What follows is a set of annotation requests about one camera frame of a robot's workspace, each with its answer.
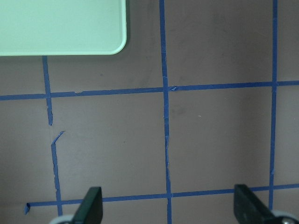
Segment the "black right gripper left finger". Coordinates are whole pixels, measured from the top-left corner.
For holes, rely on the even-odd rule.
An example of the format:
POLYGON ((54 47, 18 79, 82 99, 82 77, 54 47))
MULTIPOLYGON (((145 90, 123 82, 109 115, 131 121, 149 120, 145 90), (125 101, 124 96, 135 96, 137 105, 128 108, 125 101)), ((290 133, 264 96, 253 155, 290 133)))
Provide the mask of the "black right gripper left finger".
POLYGON ((101 187, 91 187, 72 218, 73 224, 100 224, 103 219, 101 187))

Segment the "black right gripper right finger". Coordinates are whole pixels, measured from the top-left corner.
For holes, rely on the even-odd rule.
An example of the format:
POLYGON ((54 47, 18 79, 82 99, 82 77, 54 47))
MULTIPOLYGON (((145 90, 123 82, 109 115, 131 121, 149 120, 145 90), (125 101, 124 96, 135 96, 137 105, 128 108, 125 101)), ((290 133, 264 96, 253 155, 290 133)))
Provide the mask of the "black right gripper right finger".
POLYGON ((278 223, 278 218, 245 184, 234 187, 234 215, 239 224, 278 223))

